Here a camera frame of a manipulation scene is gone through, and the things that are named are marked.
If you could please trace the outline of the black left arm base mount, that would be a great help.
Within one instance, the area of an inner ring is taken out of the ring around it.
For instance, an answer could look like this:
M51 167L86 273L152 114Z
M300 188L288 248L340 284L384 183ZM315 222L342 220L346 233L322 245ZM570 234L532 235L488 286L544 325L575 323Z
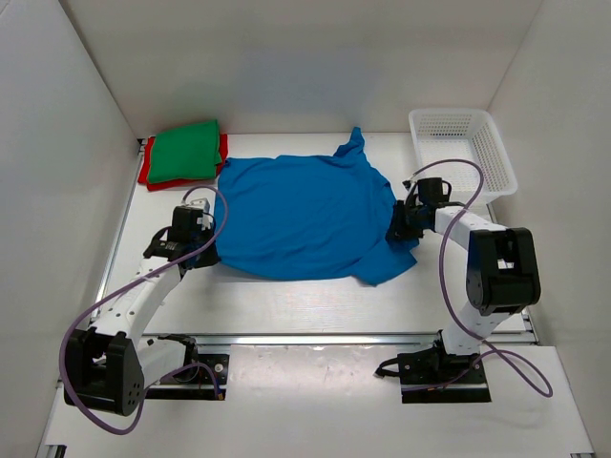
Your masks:
M228 347L183 334L144 336L137 350L147 399L222 401L229 358Z

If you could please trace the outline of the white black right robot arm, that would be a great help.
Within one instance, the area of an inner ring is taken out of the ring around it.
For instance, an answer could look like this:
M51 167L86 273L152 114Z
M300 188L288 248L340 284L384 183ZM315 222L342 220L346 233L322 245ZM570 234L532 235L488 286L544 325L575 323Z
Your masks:
M431 354L428 370L449 382L462 370L460 356L471 356L497 327L540 298L540 280L532 233L507 228L451 200L452 186L440 177L406 180L408 195L395 202L388 241L417 240L427 231L442 237L438 272L444 299L445 249L451 241L467 253L467 302L450 308L452 322L440 333L443 349Z

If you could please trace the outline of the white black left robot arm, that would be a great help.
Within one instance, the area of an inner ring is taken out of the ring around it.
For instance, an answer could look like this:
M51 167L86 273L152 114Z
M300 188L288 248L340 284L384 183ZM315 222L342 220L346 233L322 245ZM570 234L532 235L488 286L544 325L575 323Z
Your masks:
M145 339L143 333L169 293L193 269L219 262L210 204L182 204L169 227L157 231L139 264L138 284L110 300L85 330L67 343L67 375L87 408L131 415L149 385L172 377L180 384L201 374L196 341L183 334Z

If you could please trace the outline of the blue t shirt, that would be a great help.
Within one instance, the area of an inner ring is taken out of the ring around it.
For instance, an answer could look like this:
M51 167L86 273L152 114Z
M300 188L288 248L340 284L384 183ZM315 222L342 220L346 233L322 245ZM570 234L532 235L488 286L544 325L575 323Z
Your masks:
M218 178L221 262L273 281L378 285L416 264L416 239L386 238L396 197L354 128L329 155L230 157Z

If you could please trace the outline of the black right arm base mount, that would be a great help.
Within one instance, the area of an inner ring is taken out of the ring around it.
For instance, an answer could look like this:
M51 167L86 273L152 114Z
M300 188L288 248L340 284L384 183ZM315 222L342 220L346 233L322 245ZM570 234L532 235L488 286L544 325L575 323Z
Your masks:
M376 368L378 378L398 378L404 405L484 404L492 400L478 354L450 355L441 347L399 353Z

